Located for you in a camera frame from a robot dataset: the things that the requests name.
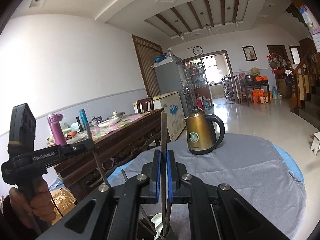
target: ceiling beam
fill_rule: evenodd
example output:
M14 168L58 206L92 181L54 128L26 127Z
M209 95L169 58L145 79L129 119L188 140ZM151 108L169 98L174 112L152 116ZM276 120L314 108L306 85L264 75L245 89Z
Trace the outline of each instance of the ceiling beam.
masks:
M234 7L233 7L233 19L237 19L238 8L239 8L239 1L240 1L240 0L235 0L235 5L234 5Z
M209 0L204 0L204 3L205 3L205 6L206 6L206 8L207 8L208 15L209 15L210 25L211 25L211 27L214 27L213 18L212 18L212 12L211 12L211 7L210 7Z
M188 29L188 31L191 33L192 30L189 27L189 25L187 24L187 22L183 19L183 17L181 16L181 14L177 11L177 9L175 7L171 8L171 10L174 12L174 14L180 19L180 21L183 23L183 25Z
M192 13L193 13L193 16L196 18L197 23L198 23L198 25L199 25L199 28L202 30L202 29L203 29L203 27L202 27L202 24L201 24L201 22L200 22L200 19L199 19L199 17L198 17L198 15L197 15L197 13L196 13L195 8L193 7L193 5L192 5L192 3L191 3L191 2L188 2L187 4L189 5L189 8L190 8L190 10L191 10L191 11L192 11Z
M175 33L177 33L177 35L180 35L179 31L171 23L169 23L168 20L164 18L160 13L156 14L156 16L165 24L167 24Z
M222 25L226 24L226 4L224 0L220 0L221 4L221 22Z

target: wooden chair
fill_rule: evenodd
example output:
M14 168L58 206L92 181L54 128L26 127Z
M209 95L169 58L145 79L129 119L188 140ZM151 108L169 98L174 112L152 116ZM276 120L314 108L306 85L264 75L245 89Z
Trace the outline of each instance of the wooden chair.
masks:
M235 82L236 82L236 87L237 87L239 103L242 104L243 103L243 99L248 100L248 98L246 98L245 91L242 91L242 89L241 89L240 81L239 81L238 76L234 76L234 77L235 77ZM248 96L250 98L251 103L253 103L252 89L248 89Z
M138 113L154 110L155 107L153 105L153 98L150 97L150 98L144 98L144 99L138 100L137 109L138 109Z

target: hand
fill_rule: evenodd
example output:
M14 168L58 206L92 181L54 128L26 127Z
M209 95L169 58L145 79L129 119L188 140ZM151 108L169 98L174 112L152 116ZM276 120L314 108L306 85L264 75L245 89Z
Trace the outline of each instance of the hand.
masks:
M12 209L27 228L33 228L28 213L33 213L47 222L56 218L54 204L51 202L51 194L45 180L39 183L37 190L39 195L35 196L30 202L26 200L22 192L17 188L12 187L9 191Z

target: window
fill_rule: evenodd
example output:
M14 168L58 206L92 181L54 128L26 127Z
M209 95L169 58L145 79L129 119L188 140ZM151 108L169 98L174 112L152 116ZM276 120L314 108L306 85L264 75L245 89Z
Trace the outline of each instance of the window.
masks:
M293 59L293 64L299 64L300 63L300 56L297 48L289 47Z
M217 62L214 57L204 58L203 59L205 69L207 71L207 80L210 83L219 83L221 82L221 76L217 67Z

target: kettle base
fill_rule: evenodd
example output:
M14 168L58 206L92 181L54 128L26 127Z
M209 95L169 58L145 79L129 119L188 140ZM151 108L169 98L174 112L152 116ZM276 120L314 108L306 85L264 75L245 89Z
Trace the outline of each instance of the kettle base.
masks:
M207 154L209 152L212 152L216 147L215 146L212 146L211 148L209 149L206 149L206 150L201 150L201 151L195 151L195 150L191 150L190 148L189 149L189 152L191 152L192 154L194 155L204 155L204 154Z

